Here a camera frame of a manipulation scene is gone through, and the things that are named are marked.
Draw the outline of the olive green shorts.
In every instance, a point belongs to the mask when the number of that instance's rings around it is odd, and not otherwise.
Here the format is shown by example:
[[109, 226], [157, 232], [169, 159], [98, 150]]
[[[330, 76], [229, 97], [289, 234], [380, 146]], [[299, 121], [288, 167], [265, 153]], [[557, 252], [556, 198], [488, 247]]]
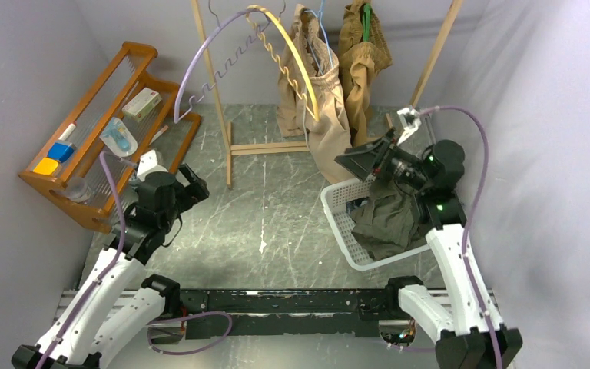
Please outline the olive green shorts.
[[375, 180], [369, 194], [346, 203], [354, 222], [351, 234], [375, 261], [426, 244], [413, 217], [413, 190], [393, 181]]

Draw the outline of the beige shorts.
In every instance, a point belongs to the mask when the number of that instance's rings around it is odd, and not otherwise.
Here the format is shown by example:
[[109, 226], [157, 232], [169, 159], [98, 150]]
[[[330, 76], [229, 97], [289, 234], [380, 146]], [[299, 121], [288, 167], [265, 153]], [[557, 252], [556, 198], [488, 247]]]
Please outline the beige shorts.
[[305, 101], [296, 94], [286, 75], [278, 78], [280, 103], [277, 124], [284, 137], [305, 137], [320, 173], [335, 184], [353, 176], [334, 161], [351, 146], [350, 126], [339, 78], [340, 62], [324, 38], [319, 19], [305, 5], [297, 5], [289, 36], [303, 62], [316, 98], [319, 118], [306, 110]]

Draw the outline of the tan brown shorts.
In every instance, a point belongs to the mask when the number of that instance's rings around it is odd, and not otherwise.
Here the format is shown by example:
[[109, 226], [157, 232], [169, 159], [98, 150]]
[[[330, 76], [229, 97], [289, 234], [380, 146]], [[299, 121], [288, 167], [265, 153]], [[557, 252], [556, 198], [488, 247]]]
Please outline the tan brown shorts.
[[360, 9], [366, 2], [372, 6], [371, 1], [353, 1], [345, 7], [339, 35], [340, 80], [350, 126], [350, 141], [353, 146], [368, 142], [367, 125], [372, 113], [370, 108], [372, 84], [379, 73], [393, 63], [380, 20], [373, 6], [370, 40], [361, 41]]

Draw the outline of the green hanger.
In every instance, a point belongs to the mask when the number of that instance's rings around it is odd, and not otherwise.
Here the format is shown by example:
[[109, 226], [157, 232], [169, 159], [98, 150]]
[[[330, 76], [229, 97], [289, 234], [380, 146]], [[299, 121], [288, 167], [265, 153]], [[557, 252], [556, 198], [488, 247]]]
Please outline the green hanger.
[[370, 24], [372, 18], [372, 6], [369, 2], [362, 5], [360, 9], [360, 20], [362, 25], [361, 41], [368, 42], [370, 40]]

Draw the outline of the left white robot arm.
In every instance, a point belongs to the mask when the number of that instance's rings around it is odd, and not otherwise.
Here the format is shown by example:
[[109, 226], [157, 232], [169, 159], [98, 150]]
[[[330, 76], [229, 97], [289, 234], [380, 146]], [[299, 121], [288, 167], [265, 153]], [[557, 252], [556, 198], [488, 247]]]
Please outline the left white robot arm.
[[207, 184], [182, 164], [181, 184], [170, 172], [146, 175], [138, 185], [137, 202], [123, 212], [85, 284], [67, 309], [34, 345], [13, 354], [15, 368], [106, 368], [142, 328], [156, 318], [182, 317], [180, 285], [153, 274], [132, 300], [111, 310], [131, 279], [144, 271], [151, 255], [167, 247], [167, 235], [181, 214], [209, 196]]

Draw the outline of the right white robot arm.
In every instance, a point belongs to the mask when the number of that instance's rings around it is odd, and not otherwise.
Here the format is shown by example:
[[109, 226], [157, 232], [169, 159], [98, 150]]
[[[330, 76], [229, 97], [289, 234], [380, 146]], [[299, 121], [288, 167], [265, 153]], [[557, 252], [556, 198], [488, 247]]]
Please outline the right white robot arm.
[[398, 145], [394, 130], [335, 159], [361, 181], [390, 179], [416, 191], [413, 218], [426, 232], [450, 308], [439, 304], [420, 279], [401, 277], [388, 284], [386, 313], [394, 318], [407, 314], [433, 341], [441, 368], [507, 368], [523, 339], [518, 329], [506, 327], [472, 252], [469, 219], [455, 192], [464, 160], [462, 146], [451, 140], [438, 141], [417, 157]]

